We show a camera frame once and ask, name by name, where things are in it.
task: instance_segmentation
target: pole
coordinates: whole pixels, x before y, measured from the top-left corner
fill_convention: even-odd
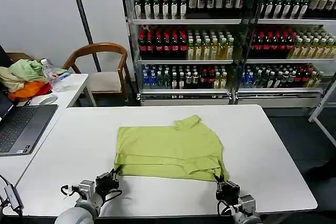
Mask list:
[[[83,23],[84,31],[85,31],[86,37],[88,38],[88,42],[89,42],[89,44],[93,44],[92,36],[91,36],[88,20],[86,19],[86,15],[85,15],[82,0],[76,0],[76,2],[77,2],[79,15],[80,15],[80,18],[81,18],[82,23]],[[101,72],[101,68],[100,68],[100,65],[99,65],[97,54],[94,52],[92,54],[92,56],[93,56],[93,60],[95,62],[94,64],[96,65],[97,71]]]

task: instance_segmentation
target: laptop screen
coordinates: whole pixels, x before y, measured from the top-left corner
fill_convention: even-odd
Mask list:
[[[8,97],[0,91],[0,121],[6,116],[6,114],[13,108],[13,104]]]

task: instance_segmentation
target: pile of clothes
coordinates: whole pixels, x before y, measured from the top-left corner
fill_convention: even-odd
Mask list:
[[[58,74],[64,72],[66,70],[57,69]],[[30,97],[50,91],[42,64],[36,60],[21,59],[8,68],[0,67],[0,82],[8,88],[8,97],[12,101],[27,101]]]

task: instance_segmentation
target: white wall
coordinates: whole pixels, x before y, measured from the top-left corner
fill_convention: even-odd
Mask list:
[[[122,0],[82,0],[93,42],[121,44],[129,53]],[[49,58],[61,67],[76,49],[87,45],[76,0],[0,0],[0,45],[36,58]],[[104,71],[116,71],[118,59],[103,55]],[[82,72],[95,72],[91,56],[79,60]]]

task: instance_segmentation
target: yellow-green shirt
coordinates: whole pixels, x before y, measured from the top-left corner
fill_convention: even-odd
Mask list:
[[[215,181],[222,173],[223,146],[197,115],[175,126],[121,127],[114,168],[120,175]]]

